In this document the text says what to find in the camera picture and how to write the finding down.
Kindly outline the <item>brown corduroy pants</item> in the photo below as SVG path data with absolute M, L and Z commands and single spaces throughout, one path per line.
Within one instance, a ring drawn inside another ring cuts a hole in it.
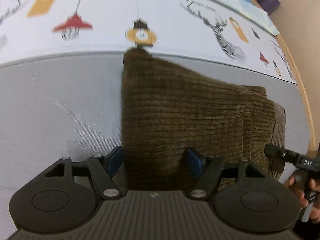
M 124 54 L 121 139 L 124 168 L 134 190 L 178 190 L 194 182 L 183 152 L 235 163 L 245 158 L 279 179 L 284 163 L 267 144 L 284 146 L 283 107 L 266 89 L 205 77 L 141 48 Z

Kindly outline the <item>white patterned bed sheet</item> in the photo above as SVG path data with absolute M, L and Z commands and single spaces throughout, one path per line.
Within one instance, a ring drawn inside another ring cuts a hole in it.
M 1 63 L 141 46 L 295 83 L 277 33 L 243 0 L 1 0 Z

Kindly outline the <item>blue white patterned bedding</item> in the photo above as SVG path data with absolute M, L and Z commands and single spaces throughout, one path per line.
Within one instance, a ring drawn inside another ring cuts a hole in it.
M 47 31 L 73 13 L 76 6 L 83 19 L 96 27 L 108 23 L 125 29 L 132 20 L 141 18 L 160 38 L 184 36 L 187 31 L 204 32 L 203 22 L 185 7 L 200 12 L 210 22 L 232 17 L 244 32 L 253 27 L 272 36 L 279 33 L 265 11 L 245 0 L 55 0 L 47 13 L 33 21 L 26 14 L 35 1 L 1 0 L 1 33 L 13 35 L 16 29 Z

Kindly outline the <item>purple box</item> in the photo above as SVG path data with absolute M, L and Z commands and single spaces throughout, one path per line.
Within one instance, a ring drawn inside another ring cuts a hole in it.
M 261 8 L 267 12 L 268 15 L 275 12 L 281 5 L 279 0 L 256 0 Z

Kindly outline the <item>wooden bed frame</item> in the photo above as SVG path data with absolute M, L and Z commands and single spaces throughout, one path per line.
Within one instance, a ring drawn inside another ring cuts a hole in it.
M 319 146 L 319 0 L 279 1 L 270 18 L 296 79 L 313 151 Z

